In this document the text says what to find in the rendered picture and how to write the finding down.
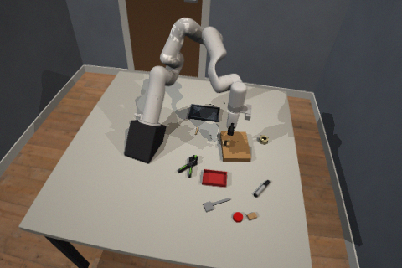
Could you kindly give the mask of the brown wooden board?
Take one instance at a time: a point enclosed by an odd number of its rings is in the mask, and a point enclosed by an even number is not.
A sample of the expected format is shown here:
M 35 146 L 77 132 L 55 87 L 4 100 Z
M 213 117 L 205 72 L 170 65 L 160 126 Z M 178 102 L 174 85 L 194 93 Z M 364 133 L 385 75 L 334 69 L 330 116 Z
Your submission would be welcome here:
M 246 132 L 234 131 L 234 135 L 227 135 L 227 131 L 220 133 L 223 162 L 250 162 L 250 148 Z M 229 148 L 226 147 L 230 139 Z

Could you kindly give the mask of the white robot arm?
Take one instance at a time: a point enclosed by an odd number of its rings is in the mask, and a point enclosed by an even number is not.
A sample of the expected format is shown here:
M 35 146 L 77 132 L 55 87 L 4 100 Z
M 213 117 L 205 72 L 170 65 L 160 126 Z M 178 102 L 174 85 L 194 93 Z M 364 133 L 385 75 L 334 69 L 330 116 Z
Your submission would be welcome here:
M 216 63 L 227 54 L 221 33 L 213 27 L 204 29 L 191 18 L 181 18 L 173 25 L 160 55 L 160 60 L 166 65 L 166 68 L 155 66 L 151 69 L 143 113 L 135 113 L 134 116 L 139 117 L 138 121 L 142 124 L 161 126 L 159 117 L 165 96 L 165 85 L 173 85 L 183 67 L 184 57 L 180 50 L 183 47 L 185 36 L 205 45 L 210 57 L 208 77 L 214 91 L 223 93 L 230 90 L 228 109 L 244 113 L 245 120 L 249 121 L 252 105 L 244 106 L 247 86 L 237 74 L 218 77 L 215 71 Z

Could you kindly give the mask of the red button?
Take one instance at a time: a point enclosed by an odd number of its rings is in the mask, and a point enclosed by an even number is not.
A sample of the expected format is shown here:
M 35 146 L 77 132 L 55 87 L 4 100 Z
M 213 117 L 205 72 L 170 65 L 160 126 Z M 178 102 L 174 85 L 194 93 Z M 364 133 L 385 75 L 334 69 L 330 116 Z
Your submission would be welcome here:
M 240 212 L 234 213 L 233 220 L 237 223 L 241 222 L 243 219 L 243 214 Z

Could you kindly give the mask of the red open tray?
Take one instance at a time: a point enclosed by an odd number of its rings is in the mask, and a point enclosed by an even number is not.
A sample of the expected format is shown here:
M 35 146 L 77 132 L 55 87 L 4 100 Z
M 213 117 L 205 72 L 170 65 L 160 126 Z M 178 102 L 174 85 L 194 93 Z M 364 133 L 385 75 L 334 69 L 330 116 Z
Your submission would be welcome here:
M 226 188 L 227 172 L 204 169 L 202 185 Z

